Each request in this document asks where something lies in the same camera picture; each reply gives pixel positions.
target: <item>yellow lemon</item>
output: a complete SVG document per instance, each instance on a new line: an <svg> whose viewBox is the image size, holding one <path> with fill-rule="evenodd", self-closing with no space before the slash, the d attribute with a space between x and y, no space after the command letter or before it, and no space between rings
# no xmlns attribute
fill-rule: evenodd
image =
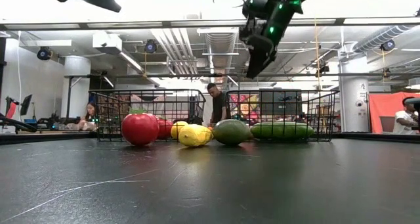
<svg viewBox="0 0 420 224"><path fill-rule="evenodd" d="M186 122L175 122L172 125L172 128L171 128L172 138L178 139L178 134L181 131L181 129L184 127L184 125L188 125L188 123L186 123Z"/></svg>
<svg viewBox="0 0 420 224"><path fill-rule="evenodd" d="M185 146L201 146L213 139L213 133L202 125L185 125L179 132L179 142Z"/></svg>

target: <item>red partition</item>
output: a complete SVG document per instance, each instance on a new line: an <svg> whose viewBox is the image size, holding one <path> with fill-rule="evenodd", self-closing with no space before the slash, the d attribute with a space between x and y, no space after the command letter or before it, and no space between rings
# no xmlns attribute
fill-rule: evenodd
<svg viewBox="0 0 420 224"><path fill-rule="evenodd" d="M404 109L402 100L406 97L420 97L417 93L390 93L369 95L370 120L372 133L382 133L381 116L395 116Z"/></svg>

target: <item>pillar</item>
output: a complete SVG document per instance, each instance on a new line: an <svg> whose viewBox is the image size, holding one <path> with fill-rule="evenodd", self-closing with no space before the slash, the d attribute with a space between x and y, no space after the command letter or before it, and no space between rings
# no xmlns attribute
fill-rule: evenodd
<svg viewBox="0 0 420 224"><path fill-rule="evenodd" d="M341 73L368 71L366 55L340 61ZM368 86L367 76L339 78L342 132L369 132Z"/></svg>
<svg viewBox="0 0 420 224"><path fill-rule="evenodd" d="M91 61L82 56L67 56L64 63L65 76L86 76L91 73ZM74 77L72 83L76 82L77 77ZM82 78L79 80L70 91L70 113L69 117L76 118L78 116L86 115L86 105L89 102L89 78ZM67 114L67 100L68 100L69 79L64 79L61 117L65 118Z"/></svg>

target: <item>tomato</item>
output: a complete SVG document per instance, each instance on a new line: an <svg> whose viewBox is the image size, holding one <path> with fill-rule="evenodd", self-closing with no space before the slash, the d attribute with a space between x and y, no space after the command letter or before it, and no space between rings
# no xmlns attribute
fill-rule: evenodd
<svg viewBox="0 0 420 224"><path fill-rule="evenodd" d="M121 132L124 139L132 145L147 145L158 137L158 120L151 114L129 114L123 120Z"/></svg>
<svg viewBox="0 0 420 224"><path fill-rule="evenodd" d="M171 136L171 128L173 123L167 121L163 118L157 119L157 123L159 124L159 135L157 136L158 139L167 139Z"/></svg>

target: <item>monitor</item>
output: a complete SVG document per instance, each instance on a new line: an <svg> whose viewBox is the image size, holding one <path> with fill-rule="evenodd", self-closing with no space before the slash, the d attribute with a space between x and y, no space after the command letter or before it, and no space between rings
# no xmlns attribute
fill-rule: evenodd
<svg viewBox="0 0 420 224"><path fill-rule="evenodd" d="M20 105L20 115L25 116L28 113L29 105L31 104L32 95L25 97L24 102Z"/></svg>

